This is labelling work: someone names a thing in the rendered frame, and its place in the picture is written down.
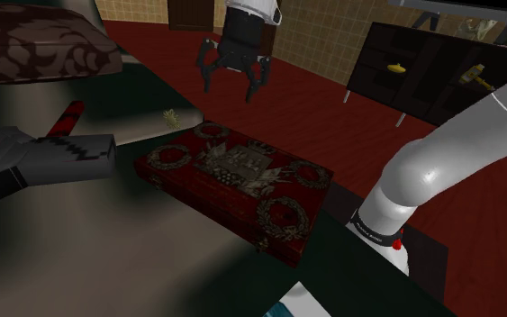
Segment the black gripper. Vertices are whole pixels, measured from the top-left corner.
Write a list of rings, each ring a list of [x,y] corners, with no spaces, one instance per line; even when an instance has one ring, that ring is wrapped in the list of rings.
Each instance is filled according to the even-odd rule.
[[[227,7],[221,40],[218,42],[203,38],[200,45],[196,66],[200,68],[204,80],[204,91],[209,92],[211,74],[219,67],[237,69],[245,73],[249,87],[246,93],[246,102],[261,86],[268,83],[271,58],[260,56],[261,37],[265,21],[238,8]],[[208,51],[217,49],[219,57],[209,65],[204,63]],[[252,65],[260,65],[260,79],[255,77]]]

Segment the dark wooden door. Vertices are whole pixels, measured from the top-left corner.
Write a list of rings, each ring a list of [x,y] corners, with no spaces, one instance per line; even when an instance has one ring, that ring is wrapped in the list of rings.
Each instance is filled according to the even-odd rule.
[[[167,0],[171,31],[212,32],[214,0]]]

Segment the small gold spiky ornament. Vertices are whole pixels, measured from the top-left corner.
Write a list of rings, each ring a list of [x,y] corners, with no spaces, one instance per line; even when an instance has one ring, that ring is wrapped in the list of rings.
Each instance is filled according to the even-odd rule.
[[[166,126],[171,130],[177,130],[181,128],[181,122],[178,114],[174,109],[169,109],[163,112],[163,118]]]

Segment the red ornate flat box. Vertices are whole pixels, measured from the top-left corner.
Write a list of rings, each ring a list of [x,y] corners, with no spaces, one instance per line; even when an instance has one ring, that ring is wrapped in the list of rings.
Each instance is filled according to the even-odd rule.
[[[331,170],[205,121],[134,162],[137,175],[296,267]]]

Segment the grey toy aircraft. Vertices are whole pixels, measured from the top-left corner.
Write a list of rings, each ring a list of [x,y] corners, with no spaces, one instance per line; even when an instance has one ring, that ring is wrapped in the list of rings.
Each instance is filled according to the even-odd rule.
[[[112,134],[73,136],[85,105],[74,101],[43,137],[0,127],[0,200],[29,186],[109,177],[116,160]]]

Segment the brown patterned pillow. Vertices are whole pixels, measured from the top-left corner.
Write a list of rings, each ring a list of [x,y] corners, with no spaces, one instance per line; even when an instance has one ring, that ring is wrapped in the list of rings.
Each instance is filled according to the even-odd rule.
[[[55,6],[0,3],[0,84],[118,73],[116,43],[84,15]]]

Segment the dark cabinet on metal legs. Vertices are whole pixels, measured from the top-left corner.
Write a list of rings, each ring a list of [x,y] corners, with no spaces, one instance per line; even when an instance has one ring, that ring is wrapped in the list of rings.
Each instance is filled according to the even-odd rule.
[[[487,84],[507,84],[507,48],[372,23],[347,90],[440,126],[490,94],[475,80],[459,81],[479,64]]]

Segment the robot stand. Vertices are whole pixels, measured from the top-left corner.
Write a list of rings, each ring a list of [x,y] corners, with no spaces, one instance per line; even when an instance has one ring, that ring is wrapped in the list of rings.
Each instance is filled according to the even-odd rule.
[[[322,209],[346,225],[364,199],[332,182]],[[403,245],[408,251],[409,278],[438,302],[444,303],[448,247],[409,224],[404,225]]]

